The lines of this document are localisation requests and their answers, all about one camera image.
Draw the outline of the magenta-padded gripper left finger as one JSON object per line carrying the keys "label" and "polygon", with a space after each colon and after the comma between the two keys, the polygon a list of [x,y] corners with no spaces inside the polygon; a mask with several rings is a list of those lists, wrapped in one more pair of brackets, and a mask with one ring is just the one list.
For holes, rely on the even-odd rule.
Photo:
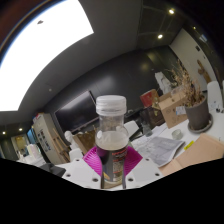
{"label": "magenta-padded gripper left finger", "polygon": [[63,179],[84,188],[101,188],[101,160],[93,147],[82,158],[75,158],[66,168]]}

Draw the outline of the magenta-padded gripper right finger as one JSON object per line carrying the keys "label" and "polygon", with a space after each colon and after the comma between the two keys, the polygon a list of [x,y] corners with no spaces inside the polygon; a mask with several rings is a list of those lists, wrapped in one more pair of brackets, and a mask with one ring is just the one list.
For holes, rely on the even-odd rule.
{"label": "magenta-padded gripper right finger", "polygon": [[142,157],[132,147],[127,148],[122,180],[124,189],[140,188],[162,177],[163,174],[150,158]]}

